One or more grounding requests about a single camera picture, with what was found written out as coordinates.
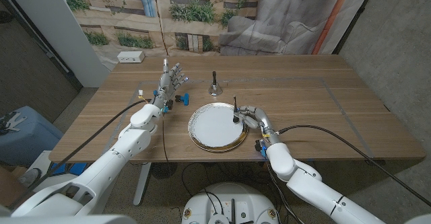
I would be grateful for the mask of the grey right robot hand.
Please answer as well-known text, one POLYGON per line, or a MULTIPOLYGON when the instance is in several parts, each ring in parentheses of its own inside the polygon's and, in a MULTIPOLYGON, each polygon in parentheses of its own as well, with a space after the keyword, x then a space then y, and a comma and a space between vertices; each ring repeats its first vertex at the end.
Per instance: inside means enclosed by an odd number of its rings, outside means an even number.
POLYGON ((268 115, 261 108, 254 106, 235 107, 234 119, 245 123, 249 128, 259 128, 267 145, 281 142, 268 115))

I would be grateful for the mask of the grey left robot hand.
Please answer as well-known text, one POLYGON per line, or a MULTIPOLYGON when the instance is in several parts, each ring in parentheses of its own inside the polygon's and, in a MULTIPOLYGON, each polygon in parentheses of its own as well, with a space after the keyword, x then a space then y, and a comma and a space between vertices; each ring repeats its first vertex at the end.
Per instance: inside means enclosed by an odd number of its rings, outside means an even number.
POLYGON ((152 102, 153 105, 163 110, 166 103, 174 97, 176 90, 188 80, 188 77, 181 71, 180 63, 170 68, 168 59, 163 60, 163 72, 159 80, 158 92, 152 102))

